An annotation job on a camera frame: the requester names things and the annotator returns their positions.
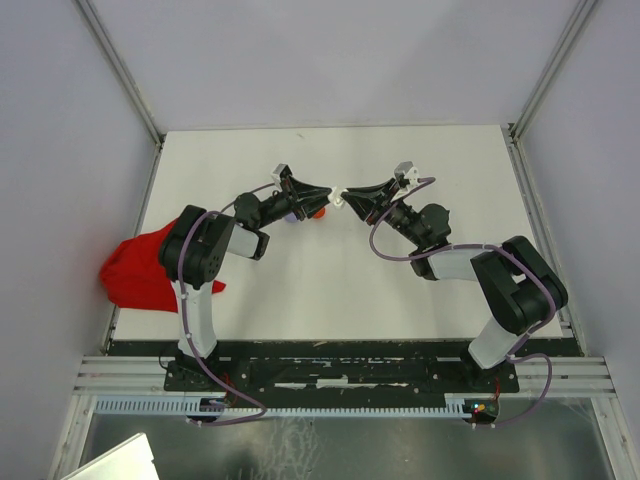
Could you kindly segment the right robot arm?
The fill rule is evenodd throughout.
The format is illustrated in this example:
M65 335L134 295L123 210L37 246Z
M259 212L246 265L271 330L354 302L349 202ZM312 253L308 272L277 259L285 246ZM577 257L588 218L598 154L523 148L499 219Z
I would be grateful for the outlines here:
M462 354L459 379L481 391L495 379L495 367L515 355L530 336L568 303L568 292L528 238L514 236L500 245L452 244L450 212L431 203L417 211L405 202L407 180L391 179L372 187L344 190L340 197L372 227L371 250L380 258L407 262L428 281L476 282L491 313L481 333ZM415 246L405 257L382 253L375 245L381 224Z

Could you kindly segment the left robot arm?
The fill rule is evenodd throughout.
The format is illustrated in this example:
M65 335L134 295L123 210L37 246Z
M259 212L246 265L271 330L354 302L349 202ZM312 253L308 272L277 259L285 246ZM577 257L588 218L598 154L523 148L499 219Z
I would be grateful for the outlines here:
M198 389L212 389L221 378L220 364L209 356L218 343L212 287L225 256L260 260L270 241L264 227L289 215L299 221L311 218L330 203L332 193L330 187L306 184L289 173L274 187L263 200L255 190L238 195L230 215L188 205L161 243L158 260L171 283L182 323L178 348L194 358L186 376Z

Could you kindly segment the white earbud charging case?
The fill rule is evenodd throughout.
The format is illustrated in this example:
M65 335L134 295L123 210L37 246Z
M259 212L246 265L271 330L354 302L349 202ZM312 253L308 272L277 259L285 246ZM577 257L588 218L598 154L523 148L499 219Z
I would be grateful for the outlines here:
M328 195L329 202L336 208L342 209L345 205L343 193L345 189L336 186L331 189L331 193Z

